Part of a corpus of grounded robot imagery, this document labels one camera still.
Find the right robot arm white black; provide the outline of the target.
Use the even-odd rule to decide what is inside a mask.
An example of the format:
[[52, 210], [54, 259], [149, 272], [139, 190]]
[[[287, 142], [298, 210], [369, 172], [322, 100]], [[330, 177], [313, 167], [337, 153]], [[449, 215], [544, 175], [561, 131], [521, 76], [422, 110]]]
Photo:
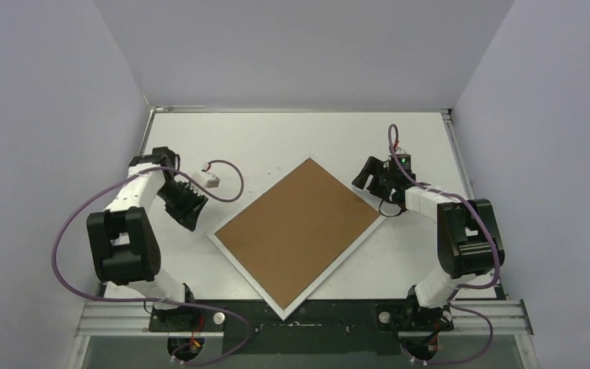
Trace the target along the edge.
[[411, 164], [408, 154], [384, 161], [370, 156], [352, 185], [401, 213], [416, 212], [436, 224], [439, 264], [409, 289], [401, 320], [406, 329], [426, 330], [448, 325], [449, 301], [460, 289], [474, 288], [478, 276], [498, 271], [505, 252], [490, 201], [467, 200], [418, 182]]

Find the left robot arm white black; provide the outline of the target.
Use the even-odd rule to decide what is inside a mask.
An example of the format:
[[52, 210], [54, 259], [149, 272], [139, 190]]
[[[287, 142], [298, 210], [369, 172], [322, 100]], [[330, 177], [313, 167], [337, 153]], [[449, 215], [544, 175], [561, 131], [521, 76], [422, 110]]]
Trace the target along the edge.
[[151, 321], [190, 331], [203, 313], [190, 288], [161, 267], [161, 251], [147, 214], [155, 198], [180, 226], [194, 231], [207, 198], [187, 182], [176, 181], [179, 156], [167, 147], [134, 157], [128, 183], [115, 199], [86, 220], [94, 269], [103, 282], [130, 288], [153, 304]]

